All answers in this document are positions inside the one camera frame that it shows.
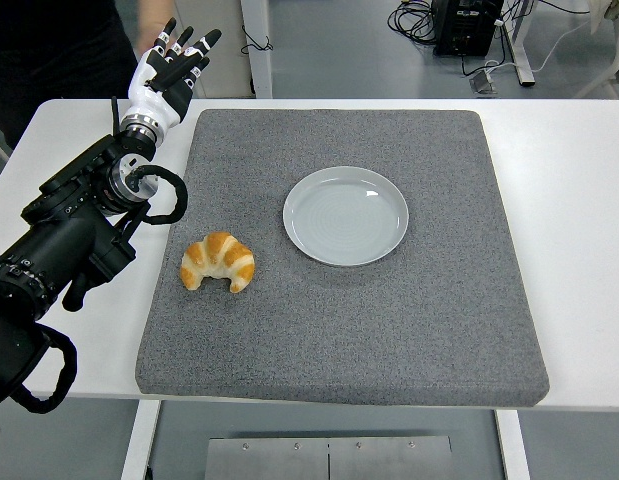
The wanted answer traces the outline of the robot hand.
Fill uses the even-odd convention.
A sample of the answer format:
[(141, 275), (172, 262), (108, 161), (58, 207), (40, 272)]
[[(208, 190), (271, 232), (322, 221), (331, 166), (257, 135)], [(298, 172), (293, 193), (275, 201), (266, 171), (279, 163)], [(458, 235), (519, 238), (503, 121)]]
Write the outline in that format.
[(176, 25), (176, 20), (170, 19), (141, 56), (128, 89), (130, 108), (120, 125), (123, 130), (145, 129), (156, 143), (184, 120), (194, 86), (210, 63), (208, 53), (222, 36), (220, 30), (213, 29), (189, 44), (194, 30), (187, 27), (172, 41)]

